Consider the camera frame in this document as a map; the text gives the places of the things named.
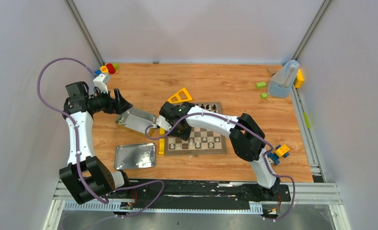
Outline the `green rectangular block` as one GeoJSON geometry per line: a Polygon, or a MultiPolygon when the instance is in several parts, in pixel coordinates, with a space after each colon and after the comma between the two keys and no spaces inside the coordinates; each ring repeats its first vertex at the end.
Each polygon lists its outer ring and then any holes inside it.
{"type": "Polygon", "coordinates": [[[256,83],[256,88],[257,89],[264,89],[264,88],[266,88],[267,87],[267,84],[266,84],[266,82],[257,82],[256,83]]]}

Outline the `yellow cylinder block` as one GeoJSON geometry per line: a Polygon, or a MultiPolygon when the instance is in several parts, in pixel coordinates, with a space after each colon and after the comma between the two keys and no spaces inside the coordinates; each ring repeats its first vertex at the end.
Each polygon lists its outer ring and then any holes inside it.
{"type": "Polygon", "coordinates": [[[100,67],[100,71],[101,71],[101,73],[103,73],[103,74],[109,74],[110,72],[109,72],[109,69],[107,68],[107,66],[101,66],[100,67]]]}

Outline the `yellow blue toy car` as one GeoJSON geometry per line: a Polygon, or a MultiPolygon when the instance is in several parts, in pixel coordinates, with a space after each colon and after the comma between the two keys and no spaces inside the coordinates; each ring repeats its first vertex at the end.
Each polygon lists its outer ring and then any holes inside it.
{"type": "Polygon", "coordinates": [[[269,152],[267,154],[269,162],[274,166],[278,165],[280,163],[280,158],[286,158],[289,156],[289,150],[290,148],[285,144],[278,145],[274,152],[269,152]]]}

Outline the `yellow block at right wall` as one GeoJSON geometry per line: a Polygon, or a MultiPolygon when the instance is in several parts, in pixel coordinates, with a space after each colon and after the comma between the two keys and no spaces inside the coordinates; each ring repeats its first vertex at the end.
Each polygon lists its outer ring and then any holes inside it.
{"type": "Polygon", "coordinates": [[[302,71],[301,71],[301,69],[299,69],[298,72],[297,72],[295,81],[294,81],[294,87],[295,88],[300,88],[303,85],[304,81],[305,80],[304,80],[302,71]]]}

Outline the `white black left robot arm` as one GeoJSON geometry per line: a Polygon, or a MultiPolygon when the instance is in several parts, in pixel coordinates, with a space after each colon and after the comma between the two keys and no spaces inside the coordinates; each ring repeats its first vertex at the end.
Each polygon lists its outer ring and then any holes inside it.
{"type": "Polygon", "coordinates": [[[94,87],[94,94],[89,95],[88,85],[79,81],[66,85],[68,98],[64,103],[63,117],[70,133],[70,155],[67,166],[60,169],[59,177],[78,204],[93,199],[107,204],[105,197],[115,192],[126,198],[132,193],[132,184],[124,171],[111,172],[95,155],[93,144],[93,115],[122,114],[132,108],[119,89],[102,92],[94,87]]]}

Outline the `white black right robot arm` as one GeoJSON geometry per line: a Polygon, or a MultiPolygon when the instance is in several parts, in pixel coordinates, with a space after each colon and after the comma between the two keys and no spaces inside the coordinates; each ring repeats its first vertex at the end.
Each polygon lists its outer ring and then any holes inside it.
{"type": "Polygon", "coordinates": [[[250,163],[260,185],[261,197],[272,200],[278,195],[281,180],[268,162],[268,152],[273,146],[265,139],[262,129],[250,115],[222,115],[193,103],[173,105],[166,102],[161,107],[155,124],[163,128],[167,136],[182,140],[188,140],[195,127],[229,138],[236,156],[250,163]]]}

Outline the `wooden chess board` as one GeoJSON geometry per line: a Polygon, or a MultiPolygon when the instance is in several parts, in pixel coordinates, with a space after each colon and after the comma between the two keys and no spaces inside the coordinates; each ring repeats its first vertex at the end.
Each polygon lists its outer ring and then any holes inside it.
{"type": "Polygon", "coordinates": [[[203,154],[226,154],[227,153],[227,150],[226,150],[226,139],[225,139],[225,136],[223,135],[220,135],[219,133],[217,132],[214,132],[214,131],[211,131],[211,130],[208,130],[208,129],[205,129],[205,128],[202,128],[202,127],[194,127],[194,126],[191,126],[191,133],[190,133],[190,137],[187,141],[184,141],[182,139],[179,139],[179,138],[175,138],[175,142],[174,143],[170,143],[169,142],[169,138],[172,138],[172,137],[166,137],[165,138],[165,155],[166,156],[177,156],[177,155],[203,155],[203,154]],[[201,139],[203,137],[207,137],[208,139],[208,142],[207,143],[202,143],[201,142],[201,149],[189,149],[189,140],[191,138],[197,138],[197,137],[201,137],[201,139]],[[214,145],[214,148],[213,149],[210,149],[209,148],[209,144],[211,142],[209,142],[209,137],[213,137],[214,138],[214,142],[213,145],[214,145]],[[220,138],[221,139],[221,142],[215,142],[215,138],[220,138]],[[169,145],[170,144],[174,144],[176,146],[176,144],[181,144],[181,149],[176,149],[176,147],[174,149],[169,149],[169,145]]]}

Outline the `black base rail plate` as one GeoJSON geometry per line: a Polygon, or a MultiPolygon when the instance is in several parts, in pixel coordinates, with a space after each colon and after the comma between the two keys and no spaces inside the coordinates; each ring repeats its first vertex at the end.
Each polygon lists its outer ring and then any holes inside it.
{"type": "Polygon", "coordinates": [[[153,183],[139,179],[134,189],[115,191],[109,198],[121,200],[120,209],[178,211],[243,211],[268,202],[275,207],[292,200],[289,186],[280,184],[271,191],[256,183],[228,181],[163,180],[153,183]]]}

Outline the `yellow arch block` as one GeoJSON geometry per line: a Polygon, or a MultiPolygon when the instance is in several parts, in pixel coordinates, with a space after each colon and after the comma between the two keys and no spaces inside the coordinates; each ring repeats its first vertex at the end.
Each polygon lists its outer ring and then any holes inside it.
{"type": "Polygon", "coordinates": [[[165,154],[165,139],[159,139],[159,155],[164,155],[165,154]]]}

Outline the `yellow triangle frame block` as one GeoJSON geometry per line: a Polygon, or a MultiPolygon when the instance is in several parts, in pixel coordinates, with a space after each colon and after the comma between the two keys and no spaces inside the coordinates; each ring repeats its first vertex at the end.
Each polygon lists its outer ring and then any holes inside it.
{"type": "Polygon", "coordinates": [[[188,90],[183,87],[177,93],[174,93],[167,101],[172,104],[177,104],[182,102],[191,102],[193,101],[193,98],[188,90]]]}

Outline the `red cylinder block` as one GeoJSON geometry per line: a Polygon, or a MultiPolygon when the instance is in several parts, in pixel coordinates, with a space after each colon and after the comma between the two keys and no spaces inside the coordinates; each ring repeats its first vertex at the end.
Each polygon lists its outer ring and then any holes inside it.
{"type": "Polygon", "coordinates": [[[107,63],[106,68],[109,74],[114,74],[116,73],[116,68],[112,63],[107,63]]]}

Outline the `gold tin with white pieces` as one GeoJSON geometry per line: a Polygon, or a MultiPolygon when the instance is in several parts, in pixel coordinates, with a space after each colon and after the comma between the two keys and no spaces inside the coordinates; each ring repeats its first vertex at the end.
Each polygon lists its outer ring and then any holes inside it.
{"type": "Polygon", "coordinates": [[[144,110],[130,108],[124,113],[118,115],[115,119],[115,123],[119,127],[127,128],[135,132],[145,134],[146,128],[154,124],[156,118],[156,115],[144,110]]]}

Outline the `black chess pieces row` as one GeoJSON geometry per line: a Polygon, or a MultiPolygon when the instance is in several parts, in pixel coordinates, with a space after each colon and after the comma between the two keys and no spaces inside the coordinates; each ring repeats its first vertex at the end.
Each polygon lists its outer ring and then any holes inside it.
{"type": "Polygon", "coordinates": [[[217,113],[219,109],[216,103],[196,103],[195,105],[199,106],[201,109],[204,109],[213,113],[217,113]]]}

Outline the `clear blue plastic container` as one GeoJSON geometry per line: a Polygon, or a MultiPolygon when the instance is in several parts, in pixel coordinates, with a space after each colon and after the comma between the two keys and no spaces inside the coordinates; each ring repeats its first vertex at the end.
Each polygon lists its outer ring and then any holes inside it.
{"type": "Polygon", "coordinates": [[[282,68],[270,78],[267,89],[268,95],[276,98],[287,98],[299,68],[300,64],[296,60],[290,60],[282,66],[282,68]]]}

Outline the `silver tin lid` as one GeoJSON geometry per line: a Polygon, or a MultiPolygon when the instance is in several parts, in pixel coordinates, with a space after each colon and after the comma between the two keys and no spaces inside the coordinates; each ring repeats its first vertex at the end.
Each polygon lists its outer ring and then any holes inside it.
{"type": "Polygon", "coordinates": [[[156,165],[156,145],[153,143],[129,144],[115,149],[115,170],[151,168],[156,165]]]}

